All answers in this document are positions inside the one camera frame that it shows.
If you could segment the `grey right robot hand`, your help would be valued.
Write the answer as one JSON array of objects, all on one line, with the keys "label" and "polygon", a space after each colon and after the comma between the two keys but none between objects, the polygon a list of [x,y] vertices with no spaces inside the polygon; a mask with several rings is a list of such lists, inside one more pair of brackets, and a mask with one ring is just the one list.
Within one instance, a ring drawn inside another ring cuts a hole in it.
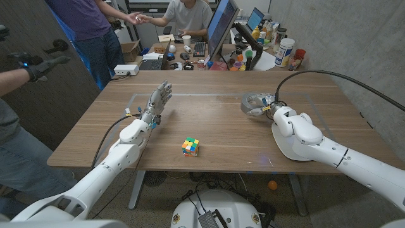
[{"label": "grey right robot hand", "polygon": [[266,112],[270,112],[274,116],[275,112],[284,106],[281,101],[275,101],[275,96],[268,93],[261,93],[250,96],[248,102],[253,105],[250,111],[247,112],[250,116],[260,116]]}]

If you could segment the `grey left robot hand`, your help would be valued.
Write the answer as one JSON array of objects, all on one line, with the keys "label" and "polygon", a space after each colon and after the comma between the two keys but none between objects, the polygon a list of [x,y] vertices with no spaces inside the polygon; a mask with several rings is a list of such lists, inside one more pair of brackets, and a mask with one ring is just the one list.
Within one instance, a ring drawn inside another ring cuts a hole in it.
[{"label": "grey left robot hand", "polygon": [[165,104],[172,97],[172,84],[165,80],[156,90],[151,93],[147,100],[144,112],[140,119],[150,125],[159,125],[161,122],[161,113],[165,108]]}]

